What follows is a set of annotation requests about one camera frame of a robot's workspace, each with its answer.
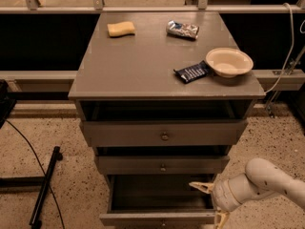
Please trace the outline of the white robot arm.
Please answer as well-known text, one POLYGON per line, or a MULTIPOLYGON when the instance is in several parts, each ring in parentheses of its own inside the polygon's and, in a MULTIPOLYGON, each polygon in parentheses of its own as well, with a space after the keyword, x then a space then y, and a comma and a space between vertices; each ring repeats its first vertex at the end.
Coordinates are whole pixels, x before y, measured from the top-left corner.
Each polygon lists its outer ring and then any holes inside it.
POLYGON ((260 157, 249 160, 245 172, 235 177, 215 183, 192 181, 189 185, 212 197, 216 206, 214 229, 223 229, 230 213, 251 200, 284 196, 305 209, 305 182, 260 157))

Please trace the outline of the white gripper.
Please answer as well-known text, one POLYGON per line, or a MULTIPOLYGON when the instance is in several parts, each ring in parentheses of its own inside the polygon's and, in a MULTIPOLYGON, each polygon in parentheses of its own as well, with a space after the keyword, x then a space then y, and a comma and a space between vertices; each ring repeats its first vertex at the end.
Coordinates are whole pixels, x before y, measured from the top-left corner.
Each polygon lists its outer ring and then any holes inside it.
POLYGON ((230 217, 230 212, 247 201, 274 198, 277 192, 264 190, 253 184, 242 173, 236 177, 212 183, 193 181, 189 185, 205 194, 212 193, 217 209, 214 216, 214 229, 223 229, 230 217))

